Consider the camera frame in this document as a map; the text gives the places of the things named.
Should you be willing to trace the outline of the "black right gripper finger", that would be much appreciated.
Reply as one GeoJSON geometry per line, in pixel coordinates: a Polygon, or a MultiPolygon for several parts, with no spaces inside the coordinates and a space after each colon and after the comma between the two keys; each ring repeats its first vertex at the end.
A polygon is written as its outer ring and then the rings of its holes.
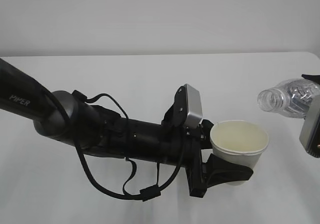
{"type": "Polygon", "coordinates": [[[301,77],[314,83],[320,83],[320,75],[302,74],[301,77]]]}

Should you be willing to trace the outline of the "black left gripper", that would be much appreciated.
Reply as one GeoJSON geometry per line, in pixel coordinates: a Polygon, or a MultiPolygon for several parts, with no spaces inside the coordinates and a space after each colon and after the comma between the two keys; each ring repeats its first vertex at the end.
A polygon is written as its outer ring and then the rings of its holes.
{"type": "Polygon", "coordinates": [[[176,178],[181,168],[185,169],[189,195],[203,198],[208,188],[221,184],[239,186],[248,181],[254,171],[247,166],[226,161],[210,154],[207,162],[203,163],[202,150],[211,148],[210,132],[214,124],[203,119],[195,129],[178,126],[174,127],[169,121],[162,120],[161,126],[165,136],[177,147],[173,154],[173,173],[160,185],[159,190],[166,189],[176,178]]]}

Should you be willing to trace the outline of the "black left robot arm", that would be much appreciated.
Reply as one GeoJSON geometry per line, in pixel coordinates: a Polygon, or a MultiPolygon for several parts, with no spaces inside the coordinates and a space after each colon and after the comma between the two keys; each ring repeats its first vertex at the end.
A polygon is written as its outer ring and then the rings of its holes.
{"type": "Polygon", "coordinates": [[[88,180],[105,195],[148,201],[159,197],[181,168],[186,171],[190,196],[198,198],[210,187],[251,178],[251,167],[214,154],[202,161],[202,150],[212,146],[213,123],[203,119],[200,94],[190,85],[178,88],[160,124],[130,119],[124,110],[106,109],[97,105],[99,98],[88,98],[77,90],[50,92],[13,65],[0,62],[1,109],[32,120],[38,134],[75,147],[88,180]],[[137,171],[136,160],[175,169],[164,184],[156,183],[138,194],[116,193],[94,179],[86,156],[125,159],[132,165],[132,176],[137,171]]]}

